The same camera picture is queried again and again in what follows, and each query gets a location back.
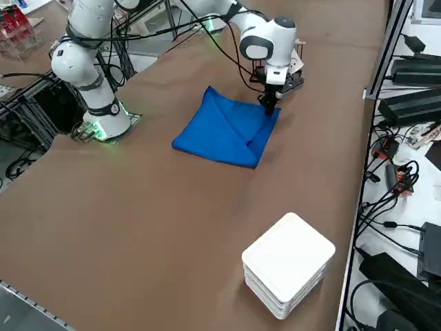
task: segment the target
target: black power supply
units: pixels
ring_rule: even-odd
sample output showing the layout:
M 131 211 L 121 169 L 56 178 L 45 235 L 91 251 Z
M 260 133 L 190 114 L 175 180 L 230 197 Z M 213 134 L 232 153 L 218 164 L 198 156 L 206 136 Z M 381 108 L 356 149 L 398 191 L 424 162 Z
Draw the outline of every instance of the black power supply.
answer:
M 417 36 L 408 36 L 402 33 L 404 37 L 404 43 L 409 49 L 414 53 L 421 53 L 425 48 L 426 44 L 423 43 Z
M 424 232 L 420 235 L 420 251 L 418 257 L 418 276 L 424 279 L 441 277 L 441 227 L 432 223 L 424 223 Z
M 383 99 L 378 110 L 391 126 L 412 126 L 418 123 L 439 121 L 441 120 L 441 88 Z
M 441 85 L 441 61 L 395 60 L 391 69 L 391 79 L 398 85 Z
M 387 253 L 363 256 L 360 271 L 419 331 L 441 331 L 441 297 Z
M 418 331 L 411 322 L 393 310 L 383 312 L 377 321 L 377 331 Z

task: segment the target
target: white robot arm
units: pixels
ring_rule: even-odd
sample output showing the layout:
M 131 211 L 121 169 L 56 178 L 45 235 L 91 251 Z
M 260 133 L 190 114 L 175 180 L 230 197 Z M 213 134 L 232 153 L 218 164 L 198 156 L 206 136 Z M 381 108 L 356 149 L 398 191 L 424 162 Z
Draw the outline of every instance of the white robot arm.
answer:
M 138 12 L 150 5 L 151 0 L 114 0 L 128 12 Z M 259 98 L 265 112 L 271 114 L 277 100 L 286 92 L 301 85 L 294 73 L 302 68 L 295 51 L 296 26 L 291 19 L 276 17 L 268 21 L 260 14 L 248 11 L 235 0 L 175 0 L 183 10 L 197 17 L 219 14 L 240 30 L 240 53 L 249 60 L 265 60 L 264 70 L 258 80 L 264 84 L 265 93 Z M 88 111 L 83 120 L 96 130 L 95 138 L 106 140 L 119 136 L 130 127 L 130 118 L 100 70 L 94 67 L 99 41 L 110 29 L 114 14 L 113 0 L 75 0 L 69 14 L 66 33 L 68 37 L 55 49 L 52 69 L 62 80 L 71 83 L 84 98 Z

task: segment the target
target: blue cloth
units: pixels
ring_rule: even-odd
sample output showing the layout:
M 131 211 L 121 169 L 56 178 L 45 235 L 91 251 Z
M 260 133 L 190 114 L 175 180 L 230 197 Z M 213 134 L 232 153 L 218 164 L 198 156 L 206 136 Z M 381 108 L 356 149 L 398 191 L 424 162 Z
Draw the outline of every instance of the blue cloth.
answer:
M 172 147 L 212 161 L 255 168 L 279 111 L 276 108 L 269 117 L 261 105 L 229 100 L 210 86 Z

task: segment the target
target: white box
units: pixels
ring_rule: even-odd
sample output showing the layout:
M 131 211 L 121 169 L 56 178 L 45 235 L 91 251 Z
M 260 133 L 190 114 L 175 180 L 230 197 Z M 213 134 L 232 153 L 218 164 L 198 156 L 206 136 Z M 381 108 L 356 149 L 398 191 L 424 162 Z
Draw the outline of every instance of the white box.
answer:
M 323 278 L 335 246 L 290 212 L 242 254 L 245 283 L 278 319 Z

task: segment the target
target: brown table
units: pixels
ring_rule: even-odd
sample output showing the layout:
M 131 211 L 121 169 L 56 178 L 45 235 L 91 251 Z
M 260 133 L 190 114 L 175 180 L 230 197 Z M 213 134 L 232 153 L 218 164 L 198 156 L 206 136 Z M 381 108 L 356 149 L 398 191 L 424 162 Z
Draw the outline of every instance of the brown table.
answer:
M 213 85 L 256 102 L 206 36 L 121 89 L 142 122 L 117 147 L 57 137 L 0 197 L 1 278 L 78 331 L 333 330 L 371 108 L 362 91 L 383 36 L 383 0 L 248 1 L 293 17 L 305 87 L 256 170 L 171 148 Z M 232 41 L 220 42 L 230 54 Z M 293 211 L 336 245 L 324 281 L 277 321 L 244 284 L 242 251 Z
M 37 30 L 41 31 L 39 37 L 41 44 L 32 51 L 26 61 L 11 61 L 0 59 L 0 72 L 34 72 L 38 74 L 46 74 L 50 71 L 50 59 L 48 50 L 50 46 L 57 40 L 66 27 L 68 14 L 59 4 L 51 1 L 39 9 L 29 14 L 29 17 L 43 17 L 44 21 L 37 26 Z M 0 84 L 10 86 L 12 88 L 25 88 L 34 83 L 38 78 L 27 77 L 11 77 L 0 80 Z

